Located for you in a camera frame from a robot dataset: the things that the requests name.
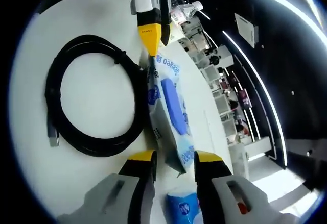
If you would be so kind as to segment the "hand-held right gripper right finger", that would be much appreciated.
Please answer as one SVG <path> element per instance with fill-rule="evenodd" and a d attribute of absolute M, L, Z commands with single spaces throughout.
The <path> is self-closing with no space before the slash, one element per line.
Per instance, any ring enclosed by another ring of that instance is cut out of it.
<path fill-rule="evenodd" d="M 223 159 L 210 152 L 194 152 L 195 182 L 204 223 L 298 223 L 280 213 L 267 194 L 242 176 L 231 173 Z"/>

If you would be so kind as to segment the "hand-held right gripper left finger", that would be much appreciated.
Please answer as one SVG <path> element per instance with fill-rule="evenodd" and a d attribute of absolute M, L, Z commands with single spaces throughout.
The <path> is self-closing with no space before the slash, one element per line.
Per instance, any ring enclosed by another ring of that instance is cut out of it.
<path fill-rule="evenodd" d="M 89 190 L 81 207 L 60 215 L 58 223 L 149 223 L 156 168 L 155 150 L 130 155 L 119 173 Z"/>

